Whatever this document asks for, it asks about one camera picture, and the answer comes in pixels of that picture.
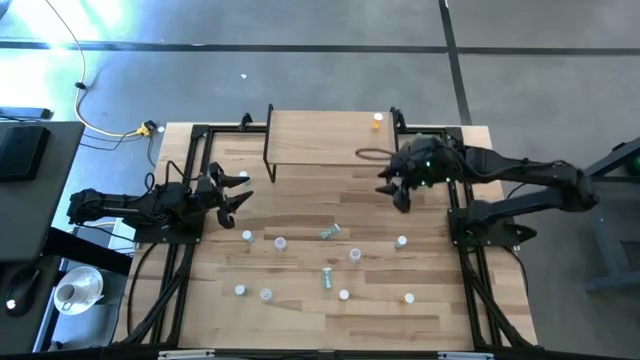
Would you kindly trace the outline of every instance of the table leg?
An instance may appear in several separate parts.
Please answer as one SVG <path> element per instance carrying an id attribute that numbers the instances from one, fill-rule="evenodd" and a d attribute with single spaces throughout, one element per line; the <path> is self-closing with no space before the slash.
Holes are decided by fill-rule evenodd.
<path id="1" fill-rule="evenodd" d="M 122 275 L 129 275 L 131 267 L 129 256 L 103 248 L 53 227 L 49 229 L 43 253 L 59 255 L 69 260 L 79 261 Z"/>
<path id="2" fill-rule="evenodd" d="M 269 165 L 269 163 L 267 162 L 267 160 L 264 160 L 264 165 L 267 167 L 267 173 L 269 173 L 269 179 L 271 179 L 272 183 L 276 182 L 276 169 L 278 165 L 273 165 L 273 170 L 271 170 L 271 165 Z"/>

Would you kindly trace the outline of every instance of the wooden table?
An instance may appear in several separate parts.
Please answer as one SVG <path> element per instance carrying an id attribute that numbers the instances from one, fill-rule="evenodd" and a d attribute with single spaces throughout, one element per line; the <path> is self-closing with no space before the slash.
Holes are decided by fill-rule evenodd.
<path id="1" fill-rule="evenodd" d="M 267 126 L 265 163 L 268 171 L 274 167 L 273 182 L 277 165 L 384 165 L 355 156 L 355 149 L 395 151 L 390 112 L 273 110 Z"/>
<path id="2" fill-rule="evenodd" d="M 166 161 L 184 164 L 191 126 L 168 124 L 156 178 L 164 178 Z M 487 127 L 462 130 L 467 144 L 491 147 Z M 411 213 L 401 214 L 388 196 L 373 191 L 381 184 L 375 177 L 380 168 L 375 166 L 286 166 L 272 184 L 262 158 L 264 140 L 263 134 L 214 138 L 212 161 L 220 162 L 229 174 L 247 171 L 255 194 L 238 211 L 235 229 L 222 229 L 215 212 L 208 214 L 203 241 L 196 247 L 179 346 L 471 349 L 459 258 L 448 239 L 445 186 L 420 189 L 413 194 Z M 171 180 L 178 181 L 178 175 L 172 172 Z M 476 185 L 474 192 L 479 199 L 503 197 L 498 182 Z M 342 231 L 331 240 L 321 240 L 320 232 L 334 223 Z M 253 232 L 253 245 L 242 240 L 243 230 Z M 396 251 L 394 240 L 399 235 L 407 236 L 409 243 Z M 273 245 L 278 236 L 288 240 L 284 252 Z M 136 252 L 131 274 L 146 246 Z M 352 248 L 362 250 L 358 265 L 348 260 Z M 497 303 L 522 335 L 536 343 L 518 263 L 503 249 L 486 250 Z M 140 272 L 134 326 L 158 296 L 166 251 L 166 245 L 158 245 Z M 333 268 L 331 290 L 321 284 L 321 269 L 327 266 Z M 247 296 L 234 294 L 237 284 L 247 286 Z M 260 301 L 260 289 L 265 287 L 273 290 L 271 304 Z M 341 289 L 348 289 L 351 299 L 340 301 Z M 407 292 L 415 295 L 414 304 L 400 303 Z M 126 303 L 116 340 L 126 333 Z M 168 309 L 164 336 L 173 303 Z M 489 339 L 483 306 L 480 314 Z"/>

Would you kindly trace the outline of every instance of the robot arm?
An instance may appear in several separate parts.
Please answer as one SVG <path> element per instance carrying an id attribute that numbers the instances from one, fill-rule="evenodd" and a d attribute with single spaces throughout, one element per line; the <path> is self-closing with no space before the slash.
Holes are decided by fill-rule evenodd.
<path id="1" fill-rule="evenodd" d="M 556 198 L 550 198 L 545 204 L 538 204 L 536 209 L 526 209 L 524 212 L 500 202 L 494 203 L 499 206 L 493 209 L 489 203 L 474 202 L 470 205 L 471 218 L 479 221 L 490 222 L 492 217 L 482 214 L 491 213 L 492 210 L 509 210 L 507 216 L 547 208 L 586 211 L 598 202 L 589 177 L 565 161 L 541 163 L 526 158 L 509 159 L 493 150 L 464 145 L 450 146 L 438 138 L 420 135 L 393 154 L 389 165 L 378 176 L 385 178 L 387 184 L 376 191 L 393 196 L 393 204 L 401 212 L 408 212 L 411 208 L 410 189 L 431 187 L 448 181 L 475 184 L 506 180 L 547 186 L 557 191 Z M 394 178 L 400 179 L 399 185 L 392 181 Z M 473 211 L 474 205 L 482 209 Z"/>
<path id="2" fill-rule="evenodd" d="M 71 195 L 67 211 L 70 224 L 82 225 L 105 216 L 121 217 L 135 229 L 160 226 L 164 230 L 183 230 L 197 221 L 197 216 L 218 208 L 218 222 L 226 229 L 235 222 L 231 213 L 247 200 L 253 191 L 227 197 L 224 188 L 232 188 L 249 181 L 249 177 L 225 175 L 218 163 L 209 165 L 209 175 L 199 175 L 195 191 L 183 183 L 168 182 L 155 185 L 142 196 L 104 194 L 86 189 Z"/>

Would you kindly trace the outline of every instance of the white cable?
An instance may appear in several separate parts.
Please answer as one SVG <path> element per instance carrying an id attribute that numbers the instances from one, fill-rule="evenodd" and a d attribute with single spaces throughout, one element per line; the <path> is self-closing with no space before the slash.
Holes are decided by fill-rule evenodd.
<path id="1" fill-rule="evenodd" d="M 84 57 L 84 51 L 82 51 L 82 48 L 80 47 L 80 43 L 78 42 L 78 39 L 76 38 L 76 35 L 73 33 L 73 31 L 71 31 L 71 28 L 69 27 L 69 25 L 67 25 L 67 22 L 64 21 L 64 19 L 62 18 L 62 16 L 60 16 L 60 13 L 58 13 L 58 11 L 56 10 L 56 8 L 53 7 L 53 5 L 51 5 L 51 3 L 49 2 L 49 0 L 44 0 L 47 5 L 49 5 L 49 7 L 51 8 L 51 10 L 54 12 L 54 14 L 56 14 L 56 16 L 58 17 L 58 19 L 60 19 L 60 22 L 62 22 L 62 25 L 64 25 L 64 27 L 67 28 L 67 31 L 69 32 L 69 34 L 71 35 L 71 37 L 73 38 L 73 41 L 76 43 L 76 47 L 78 48 L 78 51 L 80 52 L 80 56 L 82 57 L 82 76 L 80 77 L 80 84 L 82 86 L 84 85 L 84 80 L 87 74 L 87 60 Z M 78 88 L 76 91 L 76 100 L 75 100 L 75 104 L 74 104 L 74 110 L 76 113 L 76 117 L 78 118 L 78 120 L 80 120 L 81 123 L 83 123 L 86 127 L 88 127 L 89 129 L 99 132 L 103 135 L 107 135 L 107 136 L 113 136 L 113 137 L 130 137 L 130 136 L 138 136 L 141 135 L 137 132 L 130 132 L 127 134 L 117 134 L 117 133 L 112 133 L 109 131 L 105 131 L 102 129 L 99 129 L 91 124 L 89 124 L 89 122 L 87 120 L 85 120 L 82 115 L 80 114 L 80 88 L 76 85 L 76 87 Z"/>

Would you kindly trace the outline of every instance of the black cable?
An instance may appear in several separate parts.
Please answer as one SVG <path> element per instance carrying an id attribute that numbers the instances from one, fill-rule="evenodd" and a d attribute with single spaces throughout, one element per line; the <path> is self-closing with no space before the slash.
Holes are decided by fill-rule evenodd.
<path id="1" fill-rule="evenodd" d="M 134 141 L 138 141 L 140 139 L 142 139 L 144 136 L 138 136 L 135 139 L 125 139 L 125 140 L 112 140 L 112 139 L 105 139 L 105 138 L 101 138 L 101 137 L 97 137 L 97 136 L 93 136 L 93 135 L 89 135 L 89 134 L 82 134 L 82 136 L 84 137 L 88 137 L 90 139 L 95 139 L 95 140 L 100 140 L 100 141 L 106 141 L 106 142 L 114 142 L 114 143 L 118 143 L 118 142 L 134 142 Z"/>
<path id="2" fill-rule="evenodd" d="M 452 148 L 451 146 L 448 145 L 440 145 L 443 149 L 447 149 L 449 151 L 451 151 L 453 153 L 453 155 L 458 158 L 458 161 L 460 162 L 460 164 L 466 168 L 467 171 L 473 173 L 473 175 L 477 176 L 480 179 L 485 179 L 485 180 L 493 180 L 495 179 L 497 176 L 499 176 L 500 174 L 506 172 L 506 171 L 510 171 L 510 170 L 516 170 L 516 169 L 535 169 L 535 168 L 545 168 L 545 167 L 550 167 L 556 164 L 566 164 L 567 162 L 564 160 L 556 160 L 556 161 L 551 161 L 551 162 L 546 162 L 546 163 L 540 163 L 540 164 L 529 164 L 528 163 L 528 159 L 524 159 L 521 160 L 522 164 L 520 165 L 511 165 L 511 166 L 505 166 L 502 169 L 498 169 L 496 171 L 490 172 L 488 174 L 481 174 L 479 172 L 477 172 L 474 168 L 472 168 L 471 166 L 469 166 L 469 164 L 467 163 L 466 159 L 462 156 L 462 154 L 460 154 L 460 152 L 458 152 L 456 149 Z"/>
<path id="3" fill-rule="evenodd" d="M 122 239 L 122 240 L 127 240 L 127 241 L 134 242 L 132 239 L 126 238 L 126 237 L 124 237 L 124 236 L 116 235 L 116 234 L 112 233 L 111 231 L 105 230 L 105 229 L 103 229 L 103 228 L 101 228 L 101 227 L 91 226 L 91 225 L 78 225 L 78 226 L 83 227 L 83 228 L 87 228 L 87 229 L 96 229 L 96 230 L 100 230 L 100 231 L 102 231 L 102 232 L 104 232 L 104 233 L 107 233 L 107 234 L 109 234 L 109 235 L 111 235 L 111 236 L 115 236 L 115 237 L 120 238 L 120 239 Z"/>
<path id="4" fill-rule="evenodd" d="M 509 192 L 509 195 L 507 195 L 507 199 L 508 199 L 508 198 L 510 198 L 510 197 L 511 197 L 511 195 L 513 195 L 513 193 L 514 193 L 514 192 L 518 191 L 518 189 L 520 189 L 521 187 L 523 187 L 523 186 L 525 186 L 525 185 L 527 185 L 527 184 L 526 184 L 526 183 L 522 183 L 522 184 L 520 184 L 520 185 L 516 186 L 513 190 L 511 190 L 511 191 Z"/>
<path id="5" fill-rule="evenodd" d="M 124 140 L 125 137 L 135 133 L 136 131 L 137 130 L 129 131 L 128 133 L 122 135 L 120 137 L 120 139 L 118 140 L 118 142 L 116 143 L 116 145 L 114 147 L 112 147 L 112 148 L 103 148 L 103 147 L 99 147 L 99 146 L 88 145 L 88 144 L 85 144 L 85 143 L 80 143 L 80 146 L 85 146 L 85 147 L 88 147 L 88 148 L 91 148 L 91 149 L 95 149 L 95 150 L 114 151 L 114 150 L 118 149 L 120 144 L 122 144 L 122 141 Z"/>
<path id="6" fill-rule="evenodd" d="M 142 269 L 142 264 L 147 259 L 149 254 L 151 254 L 151 250 L 156 247 L 158 243 L 153 243 L 147 250 L 145 250 L 144 254 L 140 258 L 140 262 L 138 263 L 138 267 L 136 271 L 133 273 L 133 278 L 131 278 L 131 287 L 129 287 L 129 299 L 127 300 L 127 335 L 131 335 L 131 307 L 133 304 L 133 289 L 136 287 L 136 282 L 138 281 L 138 276 L 140 276 L 140 269 Z"/>
<path id="7" fill-rule="evenodd" d="M 153 162 L 153 160 L 151 160 L 151 151 L 153 150 L 153 136 L 149 137 L 149 145 L 147 146 L 147 160 L 149 160 L 149 164 L 151 164 L 151 166 L 153 166 L 154 168 L 156 167 L 156 163 Z"/>
<path id="8" fill-rule="evenodd" d="M 167 184 L 169 183 L 169 166 L 173 166 L 174 169 L 176 169 L 176 171 L 178 172 L 178 174 L 180 174 L 180 176 L 182 176 L 182 180 L 189 180 L 189 181 L 193 181 L 193 180 L 198 180 L 197 177 L 195 178 L 188 178 L 184 175 L 184 173 L 182 173 L 182 171 L 180 170 L 180 168 L 178 168 L 178 165 L 176 165 L 176 163 L 174 163 L 173 161 L 169 160 L 167 161 L 167 167 L 165 168 L 164 171 L 164 188 L 167 188 Z"/>
<path id="9" fill-rule="evenodd" d="M 378 154 L 384 154 L 388 156 L 369 156 L 369 155 L 362 154 L 363 152 L 370 152 L 374 154 L 378 153 Z M 378 149 L 378 148 L 362 148 L 362 149 L 356 150 L 356 156 L 364 160 L 391 160 L 391 157 L 394 154 L 395 153 L 392 151 L 385 150 L 385 149 Z"/>
<path id="10" fill-rule="evenodd" d="M 149 178 L 151 178 L 151 185 L 149 185 L 148 183 Z M 147 175 L 144 176 L 144 187 L 147 188 L 147 192 L 151 192 L 155 184 L 156 184 L 156 176 L 153 175 L 152 172 L 148 172 Z"/>
<path id="11" fill-rule="evenodd" d="M 515 251 L 513 251 L 508 246 L 503 246 L 502 248 L 505 249 L 514 258 L 516 258 L 516 260 L 520 264 L 520 268 L 522 269 L 522 278 L 524 279 L 524 290 L 527 294 L 527 297 L 529 297 L 529 279 L 527 278 L 527 269 L 524 267 L 524 263 L 522 262 L 522 259 L 520 259 L 518 254 L 516 254 Z"/>

